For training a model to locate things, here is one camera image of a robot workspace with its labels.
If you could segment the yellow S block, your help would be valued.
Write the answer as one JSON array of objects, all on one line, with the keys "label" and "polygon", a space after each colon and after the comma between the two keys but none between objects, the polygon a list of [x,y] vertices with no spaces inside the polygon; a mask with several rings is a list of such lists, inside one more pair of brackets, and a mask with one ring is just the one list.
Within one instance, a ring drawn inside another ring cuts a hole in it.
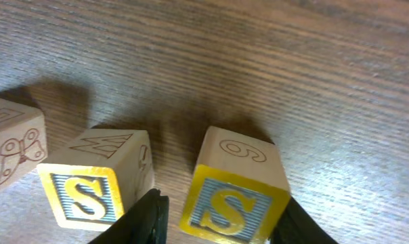
[{"label": "yellow S block", "polygon": [[265,243],[290,198],[275,144],[210,126],[179,227],[216,243]]},{"label": "yellow S block", "polygon": [[105,231],[154,188],[146,130],[88,129],[37,171],[62,228]]}]

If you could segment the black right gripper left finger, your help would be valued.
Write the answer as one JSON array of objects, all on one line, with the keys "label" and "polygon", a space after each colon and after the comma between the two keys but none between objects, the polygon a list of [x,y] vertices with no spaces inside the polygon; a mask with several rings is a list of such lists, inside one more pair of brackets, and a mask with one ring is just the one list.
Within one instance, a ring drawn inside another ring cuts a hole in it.
[{"label": "black right gripper left finger", "polygon": [[169,197],[153,188],[89,244],[165,244],[168,219]]}]

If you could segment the green R block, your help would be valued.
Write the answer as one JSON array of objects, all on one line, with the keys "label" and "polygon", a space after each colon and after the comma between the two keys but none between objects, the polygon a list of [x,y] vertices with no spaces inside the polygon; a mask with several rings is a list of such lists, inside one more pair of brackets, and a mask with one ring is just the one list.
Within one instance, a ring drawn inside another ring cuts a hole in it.
[{"label": "green R block", "polygon": [[0,98],[0,191],[47,156],[43,112]]}]

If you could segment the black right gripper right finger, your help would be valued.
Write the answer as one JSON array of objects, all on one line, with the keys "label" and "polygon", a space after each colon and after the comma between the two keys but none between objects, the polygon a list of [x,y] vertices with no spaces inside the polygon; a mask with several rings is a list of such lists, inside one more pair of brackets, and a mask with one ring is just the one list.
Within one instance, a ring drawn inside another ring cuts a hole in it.
[{"label": "black right gripper right finger", "polygon": [[271,244],[338,244],[291,197],[275,229]]}]

